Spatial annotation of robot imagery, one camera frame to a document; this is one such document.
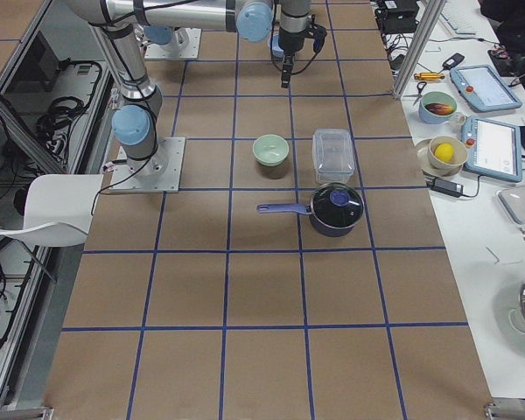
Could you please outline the beige plate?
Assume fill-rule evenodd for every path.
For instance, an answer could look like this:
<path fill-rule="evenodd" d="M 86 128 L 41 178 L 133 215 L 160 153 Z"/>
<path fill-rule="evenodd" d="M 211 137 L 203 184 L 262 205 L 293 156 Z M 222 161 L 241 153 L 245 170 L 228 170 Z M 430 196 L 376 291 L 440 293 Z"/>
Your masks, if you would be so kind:
<path fill-rule="evenodd" d="M 430 142 L 430 139 L 425 139 L 415 146 L 418 162 L 423 173 L 432 177 L 450 177 L 458 174 L 463 165 L 446 164 L 438 162 L 434 156 L 430 157 Z"/>

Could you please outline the orange handled tool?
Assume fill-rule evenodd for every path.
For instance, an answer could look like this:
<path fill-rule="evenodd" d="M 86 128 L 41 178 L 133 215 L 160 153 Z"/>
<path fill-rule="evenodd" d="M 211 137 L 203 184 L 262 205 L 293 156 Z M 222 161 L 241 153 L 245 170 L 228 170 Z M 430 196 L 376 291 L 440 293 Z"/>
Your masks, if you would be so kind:
<path fill-rule="evenodd" d="M 417 81 L 440 81 L 445 78 L 445 75 L 443 73 L 421 72 L 414 73 L 413 77 Z"/>

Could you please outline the aluminium frame post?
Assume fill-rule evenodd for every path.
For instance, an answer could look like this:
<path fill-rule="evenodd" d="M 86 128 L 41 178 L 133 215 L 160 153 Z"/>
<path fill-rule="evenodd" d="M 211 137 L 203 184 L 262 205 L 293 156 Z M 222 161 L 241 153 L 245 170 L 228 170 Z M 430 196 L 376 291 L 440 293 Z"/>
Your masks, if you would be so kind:
<path fill-rule="evenodd" d="M 416 32 L 409 45 L 409 49 L 406 52 L 400 71 L 395 79 L 392 92 L 394 99 L 399 100 L 403 96 L 403 92 L 411 80 L 413 71 L 415 70 L 428 39 L 438 22 L 439 16 L 445 7 L 445 3 L 445 0 L 430 0 L 425 5 Z"/>

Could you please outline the beige bowl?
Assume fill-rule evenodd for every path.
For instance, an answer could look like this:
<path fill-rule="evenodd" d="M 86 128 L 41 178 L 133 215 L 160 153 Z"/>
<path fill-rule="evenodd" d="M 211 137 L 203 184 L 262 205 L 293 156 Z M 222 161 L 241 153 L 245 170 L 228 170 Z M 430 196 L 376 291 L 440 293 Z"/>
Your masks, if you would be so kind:
<path fill-rule="evenodd" d="M 465 145 L 451 136 L 437 136 L 430 140 L 427 158 L 434 168 L 457 169 L 468 159 Z"/>

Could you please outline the lower teach pendant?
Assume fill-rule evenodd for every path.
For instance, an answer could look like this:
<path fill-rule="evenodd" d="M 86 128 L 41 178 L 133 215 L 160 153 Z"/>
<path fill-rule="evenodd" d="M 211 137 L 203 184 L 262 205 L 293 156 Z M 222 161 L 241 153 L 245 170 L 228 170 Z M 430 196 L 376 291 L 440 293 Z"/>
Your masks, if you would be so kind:
<path fill-rule="evenodd" d="M 509 182 L 522 181 L 521 131 L 518 126 L 467 117 L 461 140 L 468 152 L 464 170 Z"/>

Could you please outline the grey lidded box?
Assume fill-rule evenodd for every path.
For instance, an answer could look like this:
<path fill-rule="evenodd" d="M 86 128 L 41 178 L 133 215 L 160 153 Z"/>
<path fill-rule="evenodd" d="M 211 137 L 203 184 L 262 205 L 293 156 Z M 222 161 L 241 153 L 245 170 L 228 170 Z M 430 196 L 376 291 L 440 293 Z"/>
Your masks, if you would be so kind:
<path fill-rule="evenodd" d="M 525 185 L 501 190 L 496 196 L 515 223 L 525 224 Z"/>

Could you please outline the upper teach pendant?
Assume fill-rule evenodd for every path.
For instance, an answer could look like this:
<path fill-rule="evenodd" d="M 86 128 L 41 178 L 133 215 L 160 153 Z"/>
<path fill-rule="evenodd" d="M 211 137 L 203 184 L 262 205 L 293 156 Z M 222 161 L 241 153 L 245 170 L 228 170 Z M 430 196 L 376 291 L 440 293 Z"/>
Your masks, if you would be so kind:
<path fill-rule="evenodd" d="M 518 109 L 522 102 L 489 65 L 454 67 L 451 82 L 477 112 Z"/>

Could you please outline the clear plastic container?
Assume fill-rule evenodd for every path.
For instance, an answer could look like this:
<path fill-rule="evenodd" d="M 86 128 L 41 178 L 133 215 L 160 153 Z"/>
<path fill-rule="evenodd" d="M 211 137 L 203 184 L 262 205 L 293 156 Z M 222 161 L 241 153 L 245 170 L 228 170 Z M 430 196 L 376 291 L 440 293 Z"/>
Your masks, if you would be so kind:
<path fill-rule="evenodd" d="M 354 174 L 354 149 L 345 129 L 317 129 L 312 137 L 312 160 L 319 184 L 346 184 Z"/>

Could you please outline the white chair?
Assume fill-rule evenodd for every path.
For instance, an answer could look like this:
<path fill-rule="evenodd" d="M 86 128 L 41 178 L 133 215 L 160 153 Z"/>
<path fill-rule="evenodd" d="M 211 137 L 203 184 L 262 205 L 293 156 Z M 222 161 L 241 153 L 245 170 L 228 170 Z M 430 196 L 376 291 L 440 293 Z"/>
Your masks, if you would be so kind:
<path fill-rule="evenodd" d="M 47 174 L 35 178 L 24 206 L 23 227 L 0 235 L 27 245 L 69 247 L 88 238 L 101 174 Z"/>

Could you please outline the white tape roll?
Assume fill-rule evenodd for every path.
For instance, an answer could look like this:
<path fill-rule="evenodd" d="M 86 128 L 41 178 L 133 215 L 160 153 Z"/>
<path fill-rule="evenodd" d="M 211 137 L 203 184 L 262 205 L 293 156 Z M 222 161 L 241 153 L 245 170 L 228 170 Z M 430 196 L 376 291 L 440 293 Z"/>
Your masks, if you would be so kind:
<path fill-rule="evenodd" d="M 457 128 L 459 128 L 459 127 L 462 127 L 462 126 L 465 124 L 466 119 L 467 119 L 467 117 L 466 117 L 464 114 L 462 114 L 462 113 L 460 113 L 460 112 L 455 112 L 455 113 L 453 113 L 453 114 L 450 116 L 450 118 L 449 118 L 449 120 L 448 120 L 448 123 L 449 123 L 452 127 L 457 127 Z"/>

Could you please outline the teach pendant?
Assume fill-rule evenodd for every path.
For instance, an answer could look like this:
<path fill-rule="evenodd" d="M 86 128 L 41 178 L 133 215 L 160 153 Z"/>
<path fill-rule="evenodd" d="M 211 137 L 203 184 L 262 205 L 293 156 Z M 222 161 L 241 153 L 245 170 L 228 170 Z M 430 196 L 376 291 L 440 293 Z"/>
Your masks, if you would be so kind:
<path fill-rule="evenodd" d="M 464 170 L 509 182 L 522 181 L 521 131 L 518 126 L 467 117 L 461 140 L 468 152 Z"/>
<path fill-rule="evenodd" d="M 522 102 L 489 65 L 454 67 L 451 82 L 477 112 L 518 109 Z"/>

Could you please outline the black power adapter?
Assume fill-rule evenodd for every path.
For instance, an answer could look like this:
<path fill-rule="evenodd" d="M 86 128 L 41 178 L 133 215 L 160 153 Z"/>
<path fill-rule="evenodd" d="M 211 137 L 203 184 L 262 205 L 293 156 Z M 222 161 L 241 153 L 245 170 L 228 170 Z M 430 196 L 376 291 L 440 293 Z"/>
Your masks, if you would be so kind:
<path fill-rule="evenodd" d="M 434 192 L 442 193 L 455 198 L 463 196 L 463 186 L 443 178 L 434 178 L 426 182 L 426 185 Z"/>

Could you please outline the blue saucepan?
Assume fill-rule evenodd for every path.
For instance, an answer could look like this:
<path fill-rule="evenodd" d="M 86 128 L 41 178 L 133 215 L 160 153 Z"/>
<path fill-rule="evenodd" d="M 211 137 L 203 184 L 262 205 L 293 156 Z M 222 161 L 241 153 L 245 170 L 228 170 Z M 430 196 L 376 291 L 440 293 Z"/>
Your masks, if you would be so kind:
<path fill-rule="evenodd" d="M 313 228 L 322 235 L 341 237 L 350 233 L 364 214 L 361 196 L 342 183 L 322 185 L 311 196 L 308 205 L 299 203 L 260 204 L 260 214 L 295 213 L 307 215 Z"/>

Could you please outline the green bowl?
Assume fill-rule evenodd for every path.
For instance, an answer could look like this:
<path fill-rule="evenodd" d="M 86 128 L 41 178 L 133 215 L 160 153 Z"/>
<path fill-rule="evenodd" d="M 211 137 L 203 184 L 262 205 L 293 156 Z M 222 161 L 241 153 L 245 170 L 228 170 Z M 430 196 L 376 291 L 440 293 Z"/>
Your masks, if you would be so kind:
<path fill-rule="evenodd" d="M 280 165 L 288 157 L 290 146 L 283 137 L 266 134 L 253 142 L 252 151 L 260 165 L 273 167 Z"/>

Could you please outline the black electronics box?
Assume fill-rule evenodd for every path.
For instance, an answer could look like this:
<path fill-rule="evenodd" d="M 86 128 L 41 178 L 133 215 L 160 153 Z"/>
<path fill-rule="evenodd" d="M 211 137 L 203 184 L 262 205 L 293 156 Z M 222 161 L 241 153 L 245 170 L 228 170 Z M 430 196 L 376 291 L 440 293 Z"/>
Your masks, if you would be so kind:
<path fill-rule="evenodd" d="M 411 34 L 417 30 L 419 6 L 415 0 L 379 0 L 374 10 L 381 33 Z"/>

